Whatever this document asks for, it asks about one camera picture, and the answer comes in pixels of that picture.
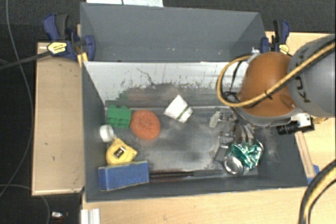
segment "green toy brick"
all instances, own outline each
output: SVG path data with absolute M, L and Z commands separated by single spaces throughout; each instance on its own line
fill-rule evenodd
M 128 128 L 132 112 L 127 106 L 111 105 L 107 111 L 107 123 L 115 128 Z

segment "black carpet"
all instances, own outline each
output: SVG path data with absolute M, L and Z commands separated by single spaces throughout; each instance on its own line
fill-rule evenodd
M 49 13 L 67 13 L 69 25 L 79 22 L 79 3 L 84 0 L 9 0 L 9 17 L 21 58 L 36 53 L 36 42 L 45 39 L 41 20 Z M 335 32 L 335 0 L 163 0 L 165 6 L 197 7 L 261 13 L 266 30 L 272 20 L 285 19 L 292 31 Z M 5 0 L 0 0 L 0 61 L 14 61 L 5 17 Z M 24 70 L 34 93 L 34 64 Z M 0 71 L 0 184 L 10 179 L 28 142 L 30 109 L 19 68 Z M 13 184 L 30 186 L 31 149 Z M 46 197 L 51 211 L 65 214 L 63 223 L 78 222 L 79 195 Z M 27 189 L 10 187 L 0 199 L 0 223 L 45 223 L 47 210 L 40 198 Z

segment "yellow cable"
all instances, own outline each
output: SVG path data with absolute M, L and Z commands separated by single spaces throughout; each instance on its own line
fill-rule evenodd
M 336 167 L 330 169 L 329 172 L 326 173 L 326 175 L 321 179 L 321 181 L 316 185 L 315 189 L 310 194 L 303 213 L 305 220 L 308 221 L 307 223 L 309 223 L 309 208 L 314 203 L 316 198 L 320 195 L 320 193 L 322 193 L 322 191 L 324 191 L 328 184 L 335 178 L 335 175 Z
M 288 81 L 290 78 L 292 78 L 293 76 L 295 76 L 298 72 L 300 72 L 307 65 L 311 64 L 317 58 L 321 57 L 324 53 L 332 50 L 333 48 L 335 48 L 335 43 L 330 44 L 330 45 L 324 47 L 323 49 L 319 50 L 318 52 L 316 52 L 315 54 L 313 54 L 312 56 L 310 56 L 307 60 L 303 61 L 300 65 L 298 65 L 297 67 L 295 67 L 291 72 L 289 72 L 282 79 L 280 79 L 277 83 L 275 83 L 271 88 L 269 88 L 267 91 L 265 91 L 265 93 L 262 93 L 262 94 L 254 97 L 252 99 L 249 99 L 249 100 L 246 100 L 246 101 L 240 102 L 240 103 L 232 103 L 232 102 L 229 102 L 229 101 L 225 100 L 222 97 L 222 91 L 221 91 L 223 76 L 224 76 L 226 70 L 231 65 L 233 65 L 236 62 L 247 60 L 248 58 L 251 57 L 251 55 L 249 55 L 249 56 L 242 56 L 242 57 L 236 58 L 233 61 L 231 61 L 230 63 L 228 63 L 222 69 L 222 71 L 219 74 L 219 77 L 218 77 L 218 80 L 217 80 L 217 85 L 216 85 L 217 97 L 219 98 L 219 100 L 223 104 L 225 104 L 227 106 L 230 106 L 232 108 L 238 108 L 238 107 L 241 107 L 241 106 L 247 106 L 247 105 L 254 104 L 254 103 L 260 101 L 261 99 L 267 97 L 268 95 L 270 95 L 272 92 L 274 92 L 275 90 L 277 90 L 281 85 L 283 85 L 286 81 Z

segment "blue sponge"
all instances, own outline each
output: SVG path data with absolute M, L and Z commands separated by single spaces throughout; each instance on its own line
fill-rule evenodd
M 147 162 L 132 162 L 124 165 L 98 168 L 101 190 L 126 188 L 149 182 Z

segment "orange ball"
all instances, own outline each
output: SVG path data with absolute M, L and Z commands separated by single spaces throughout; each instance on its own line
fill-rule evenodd
M 141 139 L 151 140 L 158 137 L 161 124 L 159 118 L 149 110 L 138 110 L 132 114 L 130 128 Z

